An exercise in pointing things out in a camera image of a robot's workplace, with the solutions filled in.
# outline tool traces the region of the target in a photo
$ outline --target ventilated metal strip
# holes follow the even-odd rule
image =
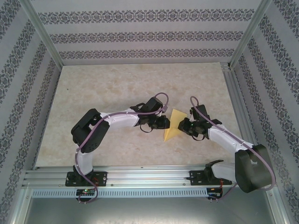
[[[169,189],[99,189],[102,198],[206,197],[206,188]],[[35,189],[32,198],[74,198],[76,189]]]

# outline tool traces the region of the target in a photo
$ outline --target marble-patterned floor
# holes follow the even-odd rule
[[[219,63],[64,66],[36,166],[74,164],[71,129],[89,109],[122,111],[161,91],[170,97],[169,118],[173,108],[189,113],[194,95],[212,119],[240,136]],[[197,142],[181,133],[164,142],[164,130],[143,133],[131,127],[107,134],[94,153],[93,165],[205,164],[217,159],[233,161],[233,155],[210,140]]]

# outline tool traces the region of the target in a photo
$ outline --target patterned wallpaper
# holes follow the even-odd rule
[[[298,5],[274,0],[235,67],[257,140],[270,150],[291,223],[299,223]]]
[[[31,2],[72,65],[229,62],[260,0]]]
[[[16,0],[0,1],[0,224],[37,155],[59,70]]]

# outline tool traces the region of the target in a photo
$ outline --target yellow fabric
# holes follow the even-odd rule
[[[171,139],[174,136],[181,133],[181,131],[178,130],[178,125],[186,117],[187,117],[186,113],[183,113],[175,109],[172,110],[172,114],[170,117],[170,128],[165,129],[164,141],[167,141],[168,139]]]

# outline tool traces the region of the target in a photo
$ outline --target purple cable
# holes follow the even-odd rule
[[[97,187],[92,181],[90,181],[90,180],[89,180],[89,179],[82,173],[82,171],[81,171],[81,169],[80,169],[80,167],[79,167],[79,164],[78,164],[78,152],[84,147],[84,145],[85,145],[86,142],[90,139],[91,135],[95,132],[95,130],[96,130],[96,128],[99,126],[99,124],[100,124],[103,120],[105,120],[105,119],[107,119],[107,118],[109,118],[109,117],[112,117],[112,116],[115,116],[115,115],[119,115],[119,114],[151,115],[151,114],[155,114],[155,113],[164,111],[164,109],[167,109],[167,105],[168,105],[168,101],[169,101],[169,97],[168,97],[168,95],[167,95],[166,93],[164,93],[164,92],[160,92],[160,93],[157,93],[157,94],[155,95],[155,97],[157,97],[157,96],[159,96],[159,95],[165,95],[165,96],[166,96],[166,103],[165,103],[165,105],[164,105],[162,108],[160,108],[159,110],[154,111],[154,112],[147,112],[147,113],[138,113],[138,112],[116,112],[116,113],[111,113],[111,114],[109,114],[109,115],[103,117],[101,120],[99,120],[99,121],[97,122],[97,124],[93,127],[93,129],[92,129],[91,132],[88,134],[88,136],[86,137],[86,139],[82,142],[82,144],[79,146],[79,148],[77,148],[77,150],[76,150],[76,154],[75,154],[75,163],[76,163],[76,166],[77,166],[77,170],[78,170],[79,174],[80,174],[81,176],[83,176],[83,178],[84,178],[85,180],[87,180],[87,182],[89,182],[89,183],[94,187],[94,189],[96,190],[96,196],[95,196],[94,198],[90,199],[90,200],[87,201],[87,202],[82,202],[82,201],[80,201],[80,197],[81,197],[81,195],[79,195],[79,197],[78,197],[78,201],[79,201],[79,203],[87,204],[87,203],[93,202],[94,200],[96,200],[96,199],[98,198],[99,191],[98,191],[98,187]]]
[[[266,166],[266,168],[268,169],[268,171],[271,174],[271,186],[269,186],[268,188],[261,188],[260,190],[271,190],[274,185],[275,185],[275,175],[273,170],[271,169],[271,167],[269,166],[269,164],[256,152],[254,151],[252,148],[250,148],[247,144],[243,143],[241,140],[239,140],[237,137],[235,137],[231,132],[229,132],[227,129],[223,129],[222,127],[219,127],[218,125],[216,125],[214,122],[212,122],[210,119],[208,119],[205,115],[203,115],[195,106],[195,104],[193,103],[192,99],[195,99],[197,101],[197,105],[199,105],[199,101],[196,97],[191,96],[190,97],[190,101],[192,106],[194,107],[194,109],[197,111],[197,113],[199,113],[206,121],[208,121],[211,125],[215,126],[216,128],[218,128],[220,131],[225,132],[226,134],[228,134],[230,137],[232,137],[234,140],[236,140],[238,143],[242,144],[243,146],[245,146],[249,151],[251,151],[260,161],[262,161],[262,163]],[[232,189],[234,189],[236,187],[236,184],[225,194],[225,196],[231,192]]]

